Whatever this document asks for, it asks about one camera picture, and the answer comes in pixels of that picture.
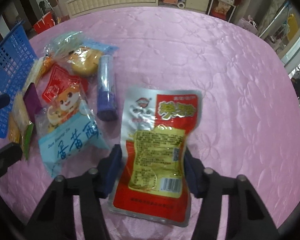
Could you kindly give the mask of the blue plastic basket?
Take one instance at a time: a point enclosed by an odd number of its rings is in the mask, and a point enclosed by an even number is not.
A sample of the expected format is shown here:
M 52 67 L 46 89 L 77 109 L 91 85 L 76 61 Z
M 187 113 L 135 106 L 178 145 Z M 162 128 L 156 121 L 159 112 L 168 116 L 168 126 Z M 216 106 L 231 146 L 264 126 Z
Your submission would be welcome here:
M 10 103 L 0 109 L 0 138 L 8 131 L 8 115 L 16 93 L 22 90 L 37 55 L 18 22 L 0 42 L 0 96 L 8 94 Z

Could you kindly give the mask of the red silver snack packet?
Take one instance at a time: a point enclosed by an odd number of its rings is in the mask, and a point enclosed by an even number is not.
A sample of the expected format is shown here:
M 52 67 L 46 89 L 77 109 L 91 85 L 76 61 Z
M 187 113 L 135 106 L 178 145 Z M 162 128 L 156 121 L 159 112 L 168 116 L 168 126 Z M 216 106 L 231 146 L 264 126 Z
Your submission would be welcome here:
M 201 113 L 198 90 L 127 90 L 120 141 L 123 167 L 108 200 L 110 211 L 188 225 L 191 200 L 184 155 Z

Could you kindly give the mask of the cracker pack green ends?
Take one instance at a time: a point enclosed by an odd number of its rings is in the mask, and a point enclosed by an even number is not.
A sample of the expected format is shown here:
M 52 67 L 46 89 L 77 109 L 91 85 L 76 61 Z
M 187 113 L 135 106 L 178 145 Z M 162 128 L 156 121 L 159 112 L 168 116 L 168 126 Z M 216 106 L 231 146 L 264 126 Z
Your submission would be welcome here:
M 8 139 L 18 143 L 23 151 L 23 158 L 28 161 L 34 123 L 30 120 L 23 94 L 18 91 L 14 97 L 8 119 Z

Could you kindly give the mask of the purple snack bar packet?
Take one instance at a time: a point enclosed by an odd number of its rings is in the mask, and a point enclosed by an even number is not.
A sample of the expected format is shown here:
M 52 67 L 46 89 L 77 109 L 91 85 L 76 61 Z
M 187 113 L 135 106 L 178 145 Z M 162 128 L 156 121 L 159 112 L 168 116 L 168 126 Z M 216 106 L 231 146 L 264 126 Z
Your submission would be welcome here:
M 30 119 L 34 119 L 34 116 L 38 114 L 43 108 L 34 83 L 29 84 L 23 96 L 23 100 Z

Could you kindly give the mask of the white cracker pack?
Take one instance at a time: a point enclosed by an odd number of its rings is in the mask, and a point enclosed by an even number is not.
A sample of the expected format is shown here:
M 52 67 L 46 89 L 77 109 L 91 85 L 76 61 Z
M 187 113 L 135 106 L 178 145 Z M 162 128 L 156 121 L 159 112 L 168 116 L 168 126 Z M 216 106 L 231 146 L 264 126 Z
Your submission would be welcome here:
M 34 61 L 23 86 L 23 92 L 28 89 L 31 83 L 34 83 L 35 86 L 38 85 L 44 68 L 44 59 L 45 57 L 40 57 L 39 59 Z

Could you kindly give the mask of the orange small snack packet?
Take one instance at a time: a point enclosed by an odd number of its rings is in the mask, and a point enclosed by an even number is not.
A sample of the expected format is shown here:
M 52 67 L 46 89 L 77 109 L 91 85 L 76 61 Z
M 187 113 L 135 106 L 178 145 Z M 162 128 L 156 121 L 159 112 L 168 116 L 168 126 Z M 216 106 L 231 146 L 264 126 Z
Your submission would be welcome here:
M 54 58 L 51 55 L 47 55 L 43 57 L 42 67 L 40 70 L 40 76 L 43 77 L 46 75 L 50 69 L 53 67 L 55 63 Z

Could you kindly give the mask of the red small snack packet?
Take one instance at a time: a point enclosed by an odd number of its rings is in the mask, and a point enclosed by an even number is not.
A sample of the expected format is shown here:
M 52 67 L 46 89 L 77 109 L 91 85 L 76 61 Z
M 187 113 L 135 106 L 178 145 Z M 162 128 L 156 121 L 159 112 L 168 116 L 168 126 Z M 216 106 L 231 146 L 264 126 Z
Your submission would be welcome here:
M 88 91 L 89 82 L 87 79 L 71 75 L 65 68 L 55 63 L 47 86 L 42 93 L 42 98 L 45 102 L 50 103 L 56 96 L 74 84 L 79 84 L 85 92 Z

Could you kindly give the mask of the blue egg yolk pastry pack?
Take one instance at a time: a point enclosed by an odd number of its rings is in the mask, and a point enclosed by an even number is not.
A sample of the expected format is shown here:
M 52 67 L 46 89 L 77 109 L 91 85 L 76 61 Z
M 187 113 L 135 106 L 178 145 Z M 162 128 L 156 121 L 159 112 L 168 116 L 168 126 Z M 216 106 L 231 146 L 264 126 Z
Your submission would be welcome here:
M 54 178 L 63 163 L 89 146 L 108 150 L 80 85 L 70 85 L 35 114 L 38 145 L 43 164 Z

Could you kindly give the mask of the light blue clear snack bag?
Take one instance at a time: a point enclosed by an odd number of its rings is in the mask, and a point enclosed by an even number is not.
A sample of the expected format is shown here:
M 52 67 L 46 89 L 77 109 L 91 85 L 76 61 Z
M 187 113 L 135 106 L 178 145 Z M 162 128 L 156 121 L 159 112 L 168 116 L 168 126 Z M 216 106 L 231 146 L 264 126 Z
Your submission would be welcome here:
M 84 35 L 81 31 L 70 31 L 63 33 L 53 38 L 48 45 L 44 48 L 45 56 L 61 59 L 69 55 L 79 47 L 84 40 Z

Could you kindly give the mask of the pink quilted table cover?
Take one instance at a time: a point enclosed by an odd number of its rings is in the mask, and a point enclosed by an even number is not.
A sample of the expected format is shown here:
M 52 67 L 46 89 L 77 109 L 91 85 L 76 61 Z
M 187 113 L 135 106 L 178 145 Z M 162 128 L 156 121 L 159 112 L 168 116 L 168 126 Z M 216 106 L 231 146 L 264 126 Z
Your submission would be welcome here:
M 0 45 L 0 239 L 279 239 L 300 105 L 254 34 L 179 9 L 79 16 Z

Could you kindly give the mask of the red paper bag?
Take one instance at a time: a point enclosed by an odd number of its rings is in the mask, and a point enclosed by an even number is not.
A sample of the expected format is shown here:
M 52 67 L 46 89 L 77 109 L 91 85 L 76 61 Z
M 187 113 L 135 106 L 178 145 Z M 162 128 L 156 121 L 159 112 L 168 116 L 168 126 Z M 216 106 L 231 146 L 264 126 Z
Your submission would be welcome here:
M 53 19 L 52 13 L 48 12 L 45 15 L 43 15 L 42 18 L 36 24 L 33 25 L 33 28 L 37 34 L 40 34 L 46 31 L 47 29 L 54 27 L 55 25 L 56 24 Z

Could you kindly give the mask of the yellow cake in clear pack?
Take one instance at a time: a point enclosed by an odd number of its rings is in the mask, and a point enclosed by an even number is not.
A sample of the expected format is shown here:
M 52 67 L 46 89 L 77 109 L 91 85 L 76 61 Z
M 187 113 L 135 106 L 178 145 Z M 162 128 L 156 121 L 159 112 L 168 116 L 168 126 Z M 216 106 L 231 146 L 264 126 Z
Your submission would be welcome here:
M 67 63 L 74 74 L 90 77 L 97 73 L 99 60 L 103 55 L 98 49 L 81 46 L 69 55 Z

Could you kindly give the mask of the purple blue tube snack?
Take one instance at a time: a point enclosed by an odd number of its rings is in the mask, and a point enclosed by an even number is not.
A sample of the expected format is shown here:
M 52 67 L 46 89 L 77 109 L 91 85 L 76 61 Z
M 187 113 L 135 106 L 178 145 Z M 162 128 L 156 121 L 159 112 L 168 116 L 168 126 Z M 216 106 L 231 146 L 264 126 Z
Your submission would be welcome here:
M 110 122 L 118 119 L 113 56 L 103 55 L 97 72 L 97 117 Z

